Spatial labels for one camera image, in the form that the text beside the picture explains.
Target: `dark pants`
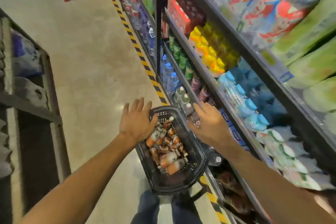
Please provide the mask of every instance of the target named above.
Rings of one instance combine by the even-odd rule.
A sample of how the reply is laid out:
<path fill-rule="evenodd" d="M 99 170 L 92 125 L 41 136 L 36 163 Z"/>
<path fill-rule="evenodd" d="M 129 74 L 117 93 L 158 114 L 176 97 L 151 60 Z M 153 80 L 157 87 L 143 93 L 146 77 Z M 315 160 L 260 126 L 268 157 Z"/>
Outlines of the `dark pants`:
<path fill-rule="evenodd" d="M 145 191 L 141 197 L 138 213 L 131 224 L 157 224 L 160 200 L 150 190 Z M 171 210 L 174 224 L 202 224 L 194 202 L 187 197 L 174 196 L 171 202 Z"/>

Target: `beige floor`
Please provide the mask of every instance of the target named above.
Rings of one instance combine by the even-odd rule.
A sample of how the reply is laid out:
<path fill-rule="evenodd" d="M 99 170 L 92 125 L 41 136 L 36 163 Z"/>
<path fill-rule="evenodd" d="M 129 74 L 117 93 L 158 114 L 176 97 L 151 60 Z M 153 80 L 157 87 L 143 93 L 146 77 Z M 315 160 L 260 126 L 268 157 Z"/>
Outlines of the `beige floor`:
<path fill-rule="evenodd" d="M 144 96 L 161 105 L 111 0 L 0 0 L 0 6 L 51 56 L 72 171 L 116 136 L 125 102 Z M 87 223 L 130 223 L 148 188 L 133 150 Z M 204 224 L 220 223 L 207 197 L 195 204 Z M 169 204 L 160 207 L 158 223 L 172 223 Z"/>

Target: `yellow price tag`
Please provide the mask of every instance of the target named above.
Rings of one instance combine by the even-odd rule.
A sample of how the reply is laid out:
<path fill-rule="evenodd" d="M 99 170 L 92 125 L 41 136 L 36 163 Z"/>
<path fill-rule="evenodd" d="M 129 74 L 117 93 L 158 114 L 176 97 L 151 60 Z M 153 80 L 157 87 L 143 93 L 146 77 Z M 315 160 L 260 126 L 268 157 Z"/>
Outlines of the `yellow price tag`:
<path fill-rule="evenodd" d="M 276 64 L 277 60 L 267 50 L 263 50 L 261 52 L 261 55 L 264 58 L 264 60 L 267 62 L 268 65 L 274 66 Z"/>

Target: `yellow and black striped tape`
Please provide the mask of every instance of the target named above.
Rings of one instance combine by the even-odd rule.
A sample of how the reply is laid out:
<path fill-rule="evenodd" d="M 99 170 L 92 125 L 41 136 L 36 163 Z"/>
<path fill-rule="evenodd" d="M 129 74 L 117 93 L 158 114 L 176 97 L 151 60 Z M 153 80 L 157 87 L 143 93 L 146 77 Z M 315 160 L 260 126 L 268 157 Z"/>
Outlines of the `yellow and black striped tape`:
<path fill-rule="evenodd" d="M 131 29 L 130 29 L 130 27 L 129 27 L 129 25 L 128 25 L 128 23 L 127 23 L 124 15 L 123 15 L 123 13 L 122 13 L 119 5 L 118 5 L 118 2 L 116 0 L 112 0 L 112 3 L 113 3 L 115 9 L 118 12 L 118 15 L 119 15 L 119 17 L 120 17 L 120 19 L 121 19 L 121 21 L 122 21 L 122 23 L 123 23 L 123 25 L 124 25 L 127 33 L 128 33 L 129 38 L 132 41 L 132 44 L 133 44 L 133 46 L 134 46 L 134 48 L 135 48 L 135 50 L 136 50 L 136 52 L 137 52 L 137 54 L 138 54 L 138 56 L 140 58 L 140 61 L 141 61 L 142 65 L 143 65 L 143 67 L 145 68 L 145 71 L 146 71 L 146 73 L 147 73 L 147 75 L 148 75 L 148 77 L 150 79 L 150 82 L 154 86 L 154 89 L 155 89 L 157 95 L 160 98 L 160 101 L 161 101 L 162 105 L 168 105 L 167 101 L 166 101 L 166 99 L 165 99 L 165 97 L 163 95 L 163 93 L 160 90 L 159 83 L 155 80 L 155 74 L 149 68 L 148 63 L 145 60 L 145 57 L 144 57 L 143 53 L 141 52 L 141 50 L 139 48 L 139 45 L 137 44 L 137 40 L 134 38 L 133 33 L 132 33 L 132 31 L 131 31 Z"/>
<path fill-rule="evenodd" d="M 149 77 L 152 85 L 154 86 L 154 89 L 156 90 L 157 95 L 159 96 L 159 98 L 161 100 L 162 105 L 168 105 L 167 102 L 166 102 L 166 99 L 165 99 L 165 97 L 163 95 L 163 93 L 160 90 L 158 82 L 155 80 L 155 75 L 152 73 L 151 69 L 149 68 L 149 65 L 146 62 L 145 57 L 143 56 L 143 54 L 142 54 L 142 52 L 141 52 L 141 50 L 139 48 L 139 45 L 137 44 L 137 41 L 134 38 L 133 33 L 130 30 L 130 27 L 128 26 L 128 23 L 126 22 L 126 19 L 123 16 L 123 13 L 122 13 L 122 11 L 119 8 L 119 5 L 118 5 L 117 1 L 116 0 L 112 0 L 112 3 L 114 4 L 114 6 L 115 6 L 115 8 L 116 8 L 116 10 L 117 10 L 117 12 L 119 14 L 119 17 L 120 17 L 120 19 L 121 19 L 121 21 L 122 21 L 122 23 L 123 23 L 123 25 L 124 25 L 124 27 L 125 27 L 128 35 L 129 35 L 131 41 L 132 41 L 132 44 L 133 44 L 133 46 L 134 46 L 137 54 L 139 55 L 141 63 L 143 65 L 143 67 L 145 68 L 146 73 L 148 74 L 148 77 Z M 206 189 L 207 197 L 210 200 L 210 202 L 212 204 L 212 207 L 215 210 L 215 212 L 216 212 L 216 214 L 217 214 L 217 216 L 219 218 L 219 221 L 222 224 L 228 224 L 229 221 L 224 217 L 224 215 L 223 215 L 223 213 L 222 213 L 219 205 L 217 204 L 216 197 L 215 197 L 214 194 L 212 194 L 211 189 L 209 187 L 209 184 L 206 181 L 205 177 L 201 176 L 200 179 L 199 179 L 199 181 L 201 182 L 202 186 Z"/>

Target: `black plastic basket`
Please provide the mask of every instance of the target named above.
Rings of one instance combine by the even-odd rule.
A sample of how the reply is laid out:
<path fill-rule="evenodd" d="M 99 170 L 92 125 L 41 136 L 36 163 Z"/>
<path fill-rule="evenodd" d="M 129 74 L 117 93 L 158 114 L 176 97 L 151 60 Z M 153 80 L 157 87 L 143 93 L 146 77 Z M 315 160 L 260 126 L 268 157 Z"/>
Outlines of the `black plastic basket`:
<path fill-rule="evenodd" d="M 152 119 L 155 113 L 159 115 L 158 118 L 161 123 L 169 119 L 170 116 L 174 117 L 172 127 L 188 153 L 188 163 L 183 169 L 173 175 L 162 174 L 154 163 L 145 141 L 139 143 L 136 146 L 136 152 L 141 160 L 150 188 L 158 195 L 171 195 L 186 191 L 204 173 L 207 166 L 207 158 L 198 139 L 187 127 L 186 121 L 177 107 L 161 106 L 153 108 L 149 112 L 149 118 Z"/>

